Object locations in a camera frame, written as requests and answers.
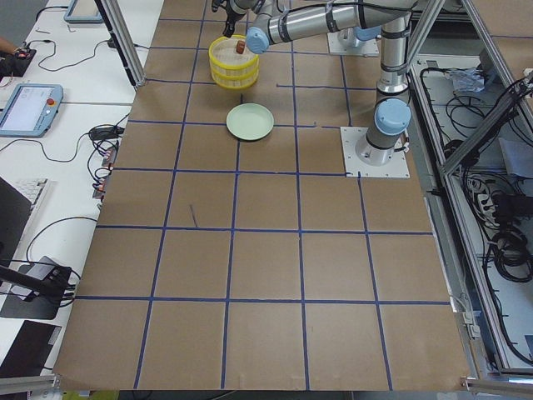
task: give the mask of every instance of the yellow basket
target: yellow basket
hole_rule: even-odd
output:
[[[211,76],[218,86],[225,89],[244,89],[253,85],[259,76],[259,56],[248,47],[243,54],[236,50],[241,35],[220,37],[209,46]]]

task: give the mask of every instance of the white desk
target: white desk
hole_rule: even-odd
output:
[[[52,128],[41,139],[52,158],[65,159],[74,154],[77,139],[90,128],[102,123],[116,123],[129,112],[127,106],[103,106],[63,104],[54,119]],[[12,138],[0,138],[0,148],[11,142]],[[19,178],[48,178],[52,186],[47,192],[44,204],[38,210],[37,218],[23,238],[16,258],[23,258],[28,243],[49,223],[61,218],[85,216],[97,218],[97,201],[92,199],[92,179],[87,170],[87,160],[93,150],[90,140],[85,137],[73,162],[63,164],[48,161],[36,143],[17,142],[0,152],[2,178],[13,182]],[[96,155],[92,159],[92,170],[102,162]],[[47,230],[34,244],[32,260],[48,256],[56,262],[69,266],[82,273],[87,251],[91,243],[95,223],[88,220],[61,222]],[[7,284],[0,291],[7,291]],[[0,296],[0,307],[5,296]],[[60,308],[55,319],[42,321],[62,327],[62,331],[46,363],[53,366],[57,358],[64,328],[70,314],[70,307]],[[3,360],[13,339],[22,326],[23,319],[0,318],[0,360]]]
[[[64,5],[64,1],[51,0],[48,6]],[[163,0],[120,0],[122,13],[134,43],[149,47],[161,12]],[[47,59],[43,66],[55,69],[77,63],[93,54],[98,42],[110,38],[104,24],[69,29],[63,20],[64,10],[45,11],[27,37],[32,40],[53,40],[57,44],[56,54]],[[129,82],[118,52],[106,43],[97,48],[96,57],[58,72],[49,72],[38,66],[46,56],[52,54],[53,44],[35,42],[32,48],[37,55],[24,77],[14,78],[6,87],[0,87],[0,107],[4,107],[12,89],[17,83],[51,83],[63,86],[65,103],[131,105],[135,90]],[[142,65],[148,51],[137,48]]]

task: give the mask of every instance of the blue joint cap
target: blue joint cap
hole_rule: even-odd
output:
[[[399,135],[406,130],[411,121],[411,109],[402,100],[389,98],[377,106],[374,120],[383,134]]]
[[[270,47],[267,34],[258,27],[251,27],[247,33],[247,46],[252,53],[263,54]]]
[[[369,27],[367,29],[362,29],[361,27],[356,27],[356,38],[362,42],[368,42],[369,40],[377,38],[381,35],[381,27]]]

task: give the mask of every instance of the robotic arm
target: robotic arm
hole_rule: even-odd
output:
[[[380,166],[389,161],[397,139],[411,120],[411,110],[405,101],[408,94],[406,73],[412,59],[407,42],[416,0],[331,0],[283,10],[279,0],[212,0],[212,11],[215,12],[222,3],[226,3],[224,35],[227,37],[233,34],[235,23],[249,10],[257,15],[247,32],[247,46],[258,54],[276,43],[346,28],[381,26],[381,77],[376,85],[374,123],[356,149],[361,160],[370,165]],[[433,2],[435,18],[443,3],[444,0]]]

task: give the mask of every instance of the red object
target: red object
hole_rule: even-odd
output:
[[[244,53],[244,48],[246,47],[246,45],[247,44],[244,42],[244,40],[239,40],[237,42],[237,47],[236,47],[237,53],[243,54]]]

